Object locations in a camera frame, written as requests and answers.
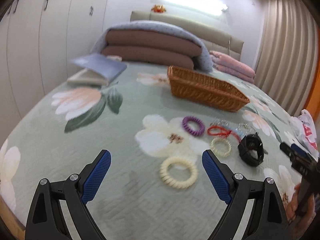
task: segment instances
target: blue gripper pad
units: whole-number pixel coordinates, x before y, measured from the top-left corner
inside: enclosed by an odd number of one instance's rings
[[[83,194],[81,200],[84,205],[86,205],[88,201],[93,200],[102,183],[103,178],[109,170],[110,165],[111,154],[110,152],[105,151],[104,155],[100,158],[97,165],[93,168],[92,172],[83,185]]]
[[[202,154],[202,165],[207,172],[218,197],[229,205],[232,200],[229,193],[229,184],[207,152]]]

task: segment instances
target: pink folded blanket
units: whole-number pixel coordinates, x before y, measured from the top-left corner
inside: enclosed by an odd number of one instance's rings
[[[209,53],[214,56],[214,57],[211,57],[211,59],[217,65],[222,65],[222,66],[232,68],[233,70],[236,70],[251,78],[254,78],[256,75],[254,70],[250,68],[248,65],[240,61],[237,61],[236,59],[228,56],[227,54],[214,51],[214,50],[210,50]]]
[[[244,81],[247,81],[247,82],[250,82],[250,83],[253,84],[253,78],[252,77],[248,77],[248,76],[240,73],[239,71],[236,71],[236,70],[234,70],[232,68],[228,68],[228,67],[225,67],[225,66],[222,66],[222,65],[218,65],[218,64],[214,64],[213,66],[214,66],[214,68],[216,68],[216,69],[218,69],[218,70],[220,70],[220,71],[222,71],[224,73],[233,75],[233,76],[235,76],[237,78],[240,78],[240,79],[242,79]]]

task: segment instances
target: brown woven basket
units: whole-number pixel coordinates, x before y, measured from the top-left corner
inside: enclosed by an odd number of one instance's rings
[[[250,103],[249,98],[228,82],[186,68],[170,66],[168,77],[171,93],[179,98],[229,112],[236,112]]]

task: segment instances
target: purple spiral hair tie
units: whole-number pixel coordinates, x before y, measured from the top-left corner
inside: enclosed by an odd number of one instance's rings
[[[199,130],[192,130],[188,125],[189,121],[196,122],[200,127]],[[185,118],[183,118],[182,126],[188,133],[190,133],[193,136],[203,135],[204,129],[205,129],[204,123],[200,119],[196,118],[195,116],[186,116]]]

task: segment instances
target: metal screw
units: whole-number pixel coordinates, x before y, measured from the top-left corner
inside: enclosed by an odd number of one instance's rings
[[[236,173],[236,174],[235,174],[235,178],[236,178],[236,179],[239,179],[239,180],[240,180],[240,179],[243,179],[243,175],[240,174],[240,173]]]
[[[273,180],[273,178],[267,178],[267,182],[268,182],[269,184],[273,184],[275,181]]]
[[[47,180],[46,179],[41,179],[40,184],[41,185],[47,184]]]
[[[70,176],[70,179],[71,179],[72,181],[77,180],[77,179],[78,179],[78,175],[77,175],[77,174],[72,174],[72,175]]]

